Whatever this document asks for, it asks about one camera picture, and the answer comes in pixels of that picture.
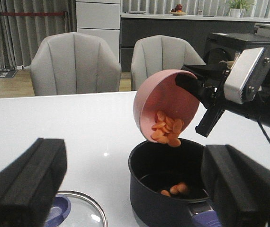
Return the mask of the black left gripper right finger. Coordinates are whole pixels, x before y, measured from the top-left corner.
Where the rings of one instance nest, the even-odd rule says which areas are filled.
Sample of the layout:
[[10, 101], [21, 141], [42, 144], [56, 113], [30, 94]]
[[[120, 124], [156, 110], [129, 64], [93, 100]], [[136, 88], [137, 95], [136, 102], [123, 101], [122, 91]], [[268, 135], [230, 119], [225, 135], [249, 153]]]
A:
[[224, 227], [270, 227], [270, 170], [230, 145], [207, 145], [201, 177]]

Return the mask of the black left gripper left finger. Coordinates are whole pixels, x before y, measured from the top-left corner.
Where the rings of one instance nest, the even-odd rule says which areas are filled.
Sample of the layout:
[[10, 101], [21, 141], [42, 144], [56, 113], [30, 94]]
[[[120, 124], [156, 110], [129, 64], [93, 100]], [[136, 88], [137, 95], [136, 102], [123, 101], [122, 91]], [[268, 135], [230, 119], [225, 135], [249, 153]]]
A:
[[42, 227], [67, 169], [62, 139], [38, 138], [0, 171], [0, 227]]

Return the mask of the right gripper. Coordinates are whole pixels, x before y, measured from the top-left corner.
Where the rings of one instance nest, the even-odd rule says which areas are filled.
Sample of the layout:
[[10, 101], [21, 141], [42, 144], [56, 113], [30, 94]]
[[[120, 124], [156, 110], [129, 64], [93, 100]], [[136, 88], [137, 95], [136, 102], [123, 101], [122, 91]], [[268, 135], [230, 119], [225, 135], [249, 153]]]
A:
[[192, 72], [197, 78], [221, 79], [216, 86], [208, 87], [207, 90], [202, 86], [201, 81], [189, 75], [179, 73], [175, 78], [177, 86], [192, 94], [207, 109], [195, 130], [198, 134], [208, 137], [225, 111], [223, 107], [225, 101], [224, 84], [231, 70], [227, 70], [225, 61], [207, 65], [184, 64], [181, 70]]

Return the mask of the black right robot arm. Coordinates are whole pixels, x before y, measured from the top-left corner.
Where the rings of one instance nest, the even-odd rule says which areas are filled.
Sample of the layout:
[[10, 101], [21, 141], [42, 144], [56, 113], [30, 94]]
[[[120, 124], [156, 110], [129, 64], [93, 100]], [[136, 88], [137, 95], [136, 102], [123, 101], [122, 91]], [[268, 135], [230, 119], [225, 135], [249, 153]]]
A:
[[175, 78], [176, 85], [192, 94], [207, 109], [195, 128], [196, 133], [207, 137], [226, 110], [270, 127], [270, 70], [255, 98], [237, 104], [224, 96], [224, 83], [231, 73], [226, 62], [209, 65], [185, 64], [182, 69], [196, 77], [179, 73]]

